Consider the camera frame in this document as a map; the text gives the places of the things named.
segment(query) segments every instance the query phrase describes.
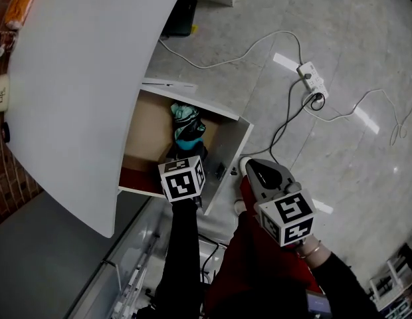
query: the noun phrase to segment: orange bag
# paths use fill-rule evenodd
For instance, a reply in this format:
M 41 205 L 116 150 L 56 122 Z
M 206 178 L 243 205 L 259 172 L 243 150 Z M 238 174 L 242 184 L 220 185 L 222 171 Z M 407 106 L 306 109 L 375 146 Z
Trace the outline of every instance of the orange bag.
M 19 30 L 23 27 L 33 0 L 11 0 L 5 14 L 5 25 L 9 29 Z

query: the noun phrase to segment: black sleeve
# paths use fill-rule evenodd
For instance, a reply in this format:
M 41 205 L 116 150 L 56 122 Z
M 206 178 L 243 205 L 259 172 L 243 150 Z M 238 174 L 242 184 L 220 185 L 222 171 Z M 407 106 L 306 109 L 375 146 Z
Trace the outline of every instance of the black sleeve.
M 368 298 L 356 276 L 335 254 L 312 270 L 329 300 L 332 314 L 338 318 L 383 318 Z
M 186 199 L 173 203 L 169 248 L 155 293 L 158 318 L 198 319 L 201 305 L 197 206 Z

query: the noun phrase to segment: wrist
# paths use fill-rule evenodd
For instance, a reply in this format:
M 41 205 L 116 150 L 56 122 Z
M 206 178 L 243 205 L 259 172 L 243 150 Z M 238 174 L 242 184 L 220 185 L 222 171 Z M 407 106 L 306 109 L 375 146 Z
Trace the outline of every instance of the wrist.
M 301 256 L 305 257 L 309 255 L 314 249 L 320 245 L 319 240 L 314 236 L 310 235 L 305 239 L 303 244 L 296 248 L 296 252 Z

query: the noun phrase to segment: bracelet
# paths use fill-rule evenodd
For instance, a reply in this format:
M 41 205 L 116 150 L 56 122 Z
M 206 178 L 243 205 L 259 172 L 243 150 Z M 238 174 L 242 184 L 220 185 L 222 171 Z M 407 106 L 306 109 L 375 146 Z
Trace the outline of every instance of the bracelet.
M 299 255 L 300 259 L 306 259 L 307 257 L 310 257 L 311 255 L 313 255 L 316 251 L 320 250 L 321 247 L 321 240 L 318 241 L 318 245 L 317 247 L 315 247 L 312 251 L 310 251 L 308 254 L 306 255 Z

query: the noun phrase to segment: open drawer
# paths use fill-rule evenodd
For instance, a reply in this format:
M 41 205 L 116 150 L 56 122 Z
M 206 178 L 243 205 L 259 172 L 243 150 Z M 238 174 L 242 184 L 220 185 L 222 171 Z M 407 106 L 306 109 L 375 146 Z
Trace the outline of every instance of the open drawer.
M 202 100 L 183 88 L 142 84 L 126 140 L 119 189 L 165 197 L 157 166 L 164 162 L 173 144 L 174 102 L 196 106 L 206 125 L 202 138 L 209 153 L 203 162 L 206 181 L 201 197 L 207 215 L 253 125 L 224 106 Z

